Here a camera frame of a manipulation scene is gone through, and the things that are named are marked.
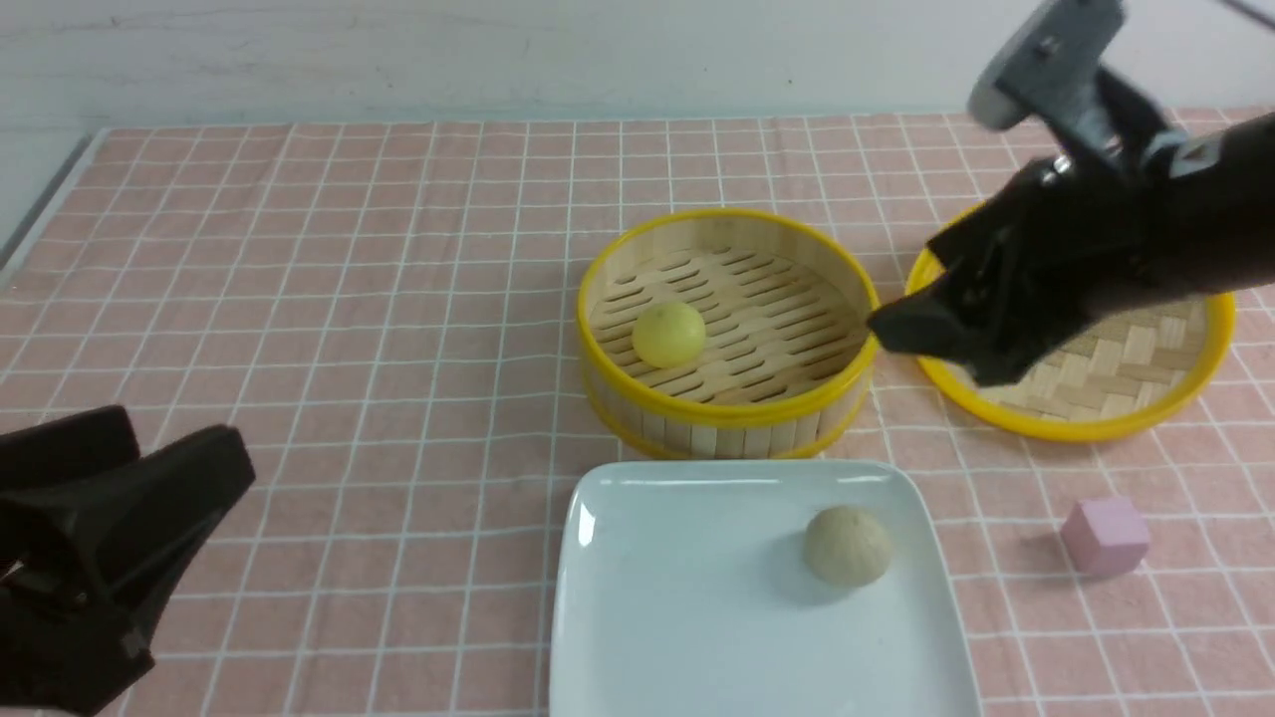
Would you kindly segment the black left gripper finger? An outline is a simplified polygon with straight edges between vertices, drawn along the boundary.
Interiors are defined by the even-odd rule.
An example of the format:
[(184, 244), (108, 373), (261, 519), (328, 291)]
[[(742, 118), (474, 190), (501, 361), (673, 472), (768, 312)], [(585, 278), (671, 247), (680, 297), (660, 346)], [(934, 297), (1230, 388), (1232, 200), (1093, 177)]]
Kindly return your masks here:
[(1, 435), (1, 490), (91, 478), (142, 457), (122, 404), (102, 404)]
[(255, 477), (237, 427), (213, 425), (91, 478), (3, 491), (3, 560), (185, 558)]

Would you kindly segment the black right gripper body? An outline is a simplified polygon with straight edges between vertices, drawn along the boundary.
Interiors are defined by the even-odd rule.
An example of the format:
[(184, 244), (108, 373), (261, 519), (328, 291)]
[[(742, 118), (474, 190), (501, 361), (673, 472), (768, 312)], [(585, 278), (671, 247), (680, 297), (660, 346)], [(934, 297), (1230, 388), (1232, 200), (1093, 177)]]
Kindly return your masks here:
[(1142, 200), (1033, 159), (927, 249), (943, 272), (1034, 272), (1038, 302), (1074, 302), (1102, 319), (1184, 299), (1184, 279), (1151, 246), (1149, 216)]

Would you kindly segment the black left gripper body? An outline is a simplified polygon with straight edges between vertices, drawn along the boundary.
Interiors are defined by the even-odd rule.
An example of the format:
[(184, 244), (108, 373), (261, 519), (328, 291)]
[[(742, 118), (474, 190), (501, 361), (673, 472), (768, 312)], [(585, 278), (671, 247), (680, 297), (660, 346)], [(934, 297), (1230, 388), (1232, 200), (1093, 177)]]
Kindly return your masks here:
[(156, 667), (187, 558), (3, 560), (3, 707), (99, 714)]

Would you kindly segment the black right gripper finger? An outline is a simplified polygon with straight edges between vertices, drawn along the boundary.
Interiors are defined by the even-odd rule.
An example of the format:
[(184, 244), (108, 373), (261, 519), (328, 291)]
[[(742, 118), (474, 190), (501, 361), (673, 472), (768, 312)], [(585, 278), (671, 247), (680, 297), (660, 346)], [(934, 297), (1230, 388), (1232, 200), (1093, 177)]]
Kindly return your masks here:
[(941, 356), (979, 387), (1016, 384), (1061, 346), (1102, 319), (1074, 302), (986, 302), (960, 315), (958, 337)]
[(973, 272), (949, 270), (923, 290), (875, 309), (867, 318), (889, 353), (941, 358), (960, 330), (960, 315), (986, 302), (1034, 301), (1034, 272), (978, 278)]

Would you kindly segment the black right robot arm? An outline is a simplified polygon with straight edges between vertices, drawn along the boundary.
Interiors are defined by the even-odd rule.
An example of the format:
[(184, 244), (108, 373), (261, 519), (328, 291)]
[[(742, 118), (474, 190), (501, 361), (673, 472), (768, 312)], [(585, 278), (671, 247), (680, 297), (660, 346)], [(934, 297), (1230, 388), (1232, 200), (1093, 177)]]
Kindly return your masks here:
[(875, 310), (889, 353), (1015, 384), (1119, 313), (1272, 282), (1272, 117), (1170, 137), (1104, 185), (1070, 154), (1038, 157), (927, 242), (938, 278)]

